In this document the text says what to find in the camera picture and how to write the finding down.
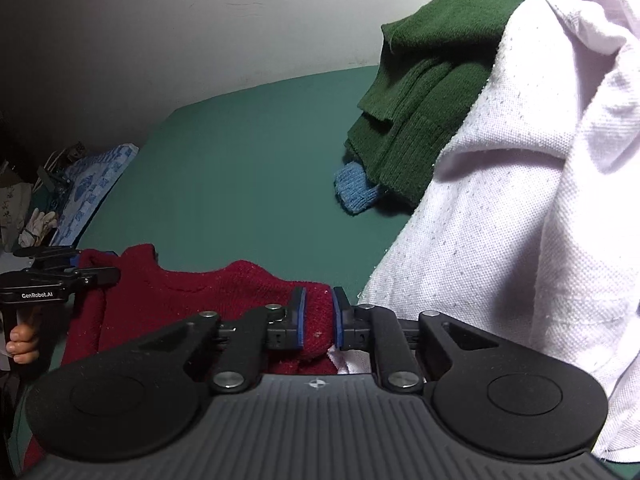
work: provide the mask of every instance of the red garment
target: red garment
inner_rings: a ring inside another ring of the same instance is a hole
[[[277,374],[335,374],[326,351],[333,343],[333,303],[327,285],[285,282],[246,261],[211,272],[171,272],[156,263],[152,245],[138,245],[122,256],[82,251],[80,267],[118,267],[117,285],[89,291],[76,299],[62,364],[113,348],[130,339],[202,310],[215,310],[233,320],[248,309],[268,303],[286,304],[296,285],[306,287],[304,348],[270,364]],[[24,468],[37,462],[42,450],[33,439]]]

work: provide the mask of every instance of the ribbed gray panel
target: ribbed gray panel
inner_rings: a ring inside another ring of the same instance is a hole
[[[446,434],[414,396],[369,375],[264,376],[250,392],[217,397],[186,436],[114,464],[47,457],[28,480],[599,480],[583,455],[548,465],[500,462]]]

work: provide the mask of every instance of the blue knit cuff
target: blue knit cuff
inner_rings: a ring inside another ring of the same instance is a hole
[[[353,215],[374,205],[385,193],[382,186],[367,179],[359,162],[349,162],[335,174],[335,192],[342,206]]]

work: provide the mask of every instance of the green knit fabric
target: green knit fabric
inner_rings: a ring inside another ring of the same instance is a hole
[[[346,146],[367,177],[417,205],[440,150],[491,73],[500,38],[524,0],[432,0],[382,26],[373,85]]]

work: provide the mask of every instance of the white garment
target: white garment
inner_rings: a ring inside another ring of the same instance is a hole
[[[408,319],[440,310],[591,373],[609,396],[594,453],[618,462],[640,461],[639,12],[640,0],[514,12],[360,297]]]

